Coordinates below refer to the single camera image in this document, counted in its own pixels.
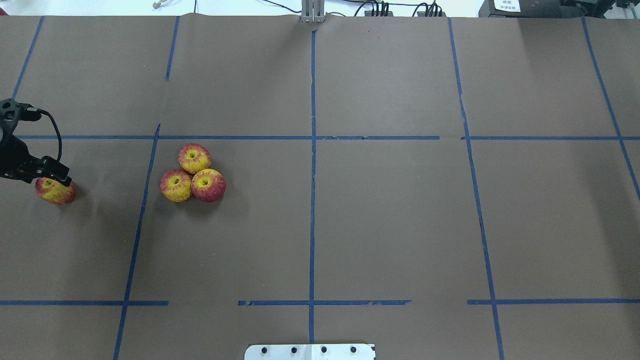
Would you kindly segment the lone red yellow apple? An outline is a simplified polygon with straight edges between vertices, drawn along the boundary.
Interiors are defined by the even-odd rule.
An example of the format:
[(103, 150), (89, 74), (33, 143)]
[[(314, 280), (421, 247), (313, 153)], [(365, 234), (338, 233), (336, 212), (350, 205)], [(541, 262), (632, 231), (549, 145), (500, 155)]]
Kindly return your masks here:
[(68, 186), (64, 186), (52, 178), (41, 177), (35, 182), (35, 192), (45, 202), (64, 205), (73, 202), (77, 194), (77, 186), (73, 181)]

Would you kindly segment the red yellow apple beside tape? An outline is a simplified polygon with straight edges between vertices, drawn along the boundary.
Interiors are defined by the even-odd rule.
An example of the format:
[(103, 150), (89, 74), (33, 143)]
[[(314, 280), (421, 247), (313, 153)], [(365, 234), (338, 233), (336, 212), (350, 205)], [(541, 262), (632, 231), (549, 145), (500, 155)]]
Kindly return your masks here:
[(169, 170), (162, 174), (158, 188), (173, 203), (183, 203), (191, 198), (192, 176), (184, 170)]

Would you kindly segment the red yellow apple far front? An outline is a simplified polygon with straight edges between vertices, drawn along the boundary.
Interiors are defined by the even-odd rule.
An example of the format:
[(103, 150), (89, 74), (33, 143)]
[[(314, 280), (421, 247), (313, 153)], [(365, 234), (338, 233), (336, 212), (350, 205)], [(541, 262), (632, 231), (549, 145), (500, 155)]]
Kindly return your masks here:
[(183, 171), (195, 175), (211, 166), (211, 154), (197, 143), (188, 143), (178, 152), (178, 163)]

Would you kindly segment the black device with label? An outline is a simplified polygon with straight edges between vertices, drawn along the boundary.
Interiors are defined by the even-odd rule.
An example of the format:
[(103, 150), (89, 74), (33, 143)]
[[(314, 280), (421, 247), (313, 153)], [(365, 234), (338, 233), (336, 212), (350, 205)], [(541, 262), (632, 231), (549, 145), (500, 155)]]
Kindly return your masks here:
[(603, 18), (615, 0), (485, 0), (479, 18)]

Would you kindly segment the red yellow apple near pedestal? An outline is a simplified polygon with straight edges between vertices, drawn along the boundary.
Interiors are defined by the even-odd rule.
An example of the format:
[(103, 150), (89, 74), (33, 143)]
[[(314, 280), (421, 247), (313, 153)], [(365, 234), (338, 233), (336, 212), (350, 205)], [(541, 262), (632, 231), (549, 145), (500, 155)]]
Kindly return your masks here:
[(194, 174), (190, 183), (192, 195), (200, 201), (212, 203), (219, 201), (226, 193), (227, 183), (217, 170), (205, 168)]

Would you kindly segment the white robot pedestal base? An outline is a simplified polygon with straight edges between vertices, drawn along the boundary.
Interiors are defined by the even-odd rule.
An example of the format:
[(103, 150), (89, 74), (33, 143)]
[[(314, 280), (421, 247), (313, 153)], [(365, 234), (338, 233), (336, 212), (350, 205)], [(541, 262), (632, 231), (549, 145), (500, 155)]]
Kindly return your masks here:
[(375, 360), (374, 344), (254, 344), (247, 347), (245, 360)]

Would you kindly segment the silver aluminium frame post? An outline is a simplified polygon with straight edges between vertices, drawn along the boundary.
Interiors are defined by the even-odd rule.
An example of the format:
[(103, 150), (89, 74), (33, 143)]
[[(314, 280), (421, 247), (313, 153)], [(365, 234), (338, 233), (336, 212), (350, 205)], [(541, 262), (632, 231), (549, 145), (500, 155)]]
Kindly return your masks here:
[(325, 0), (302, 0), (301, 1), (301, 22), (302, 23), (324, 23), (326, 20)]

